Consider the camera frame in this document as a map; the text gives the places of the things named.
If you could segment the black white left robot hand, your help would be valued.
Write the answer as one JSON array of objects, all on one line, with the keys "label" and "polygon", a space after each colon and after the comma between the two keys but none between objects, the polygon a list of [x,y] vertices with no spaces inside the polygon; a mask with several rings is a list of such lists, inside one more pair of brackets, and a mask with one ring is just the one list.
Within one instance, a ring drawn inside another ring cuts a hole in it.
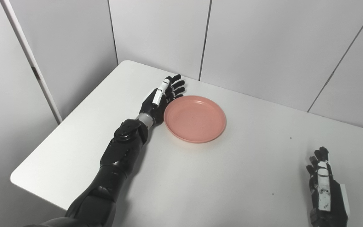
[{"label": "black white left robot hand", "polygon": [[164,121],[164,111],[170,102],[183,97],[184,85],[185,81],[181,75],[167,76],[160,86],[144,100],[136,119],[143,122],[148,128],[160,125]]}]

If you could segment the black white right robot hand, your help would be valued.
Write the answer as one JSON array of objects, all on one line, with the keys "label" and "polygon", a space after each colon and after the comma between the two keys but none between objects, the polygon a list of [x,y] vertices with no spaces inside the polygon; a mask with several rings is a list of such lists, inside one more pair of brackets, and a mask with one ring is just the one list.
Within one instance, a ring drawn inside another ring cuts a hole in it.
[{"label": "black white right robot hand", "polygon": [[311,225],[346,227],[350,215],[348,195],[345,185],[334,179],[328,149],[320,147],[309,160],[306,169],[313,206],[309,213]]}]

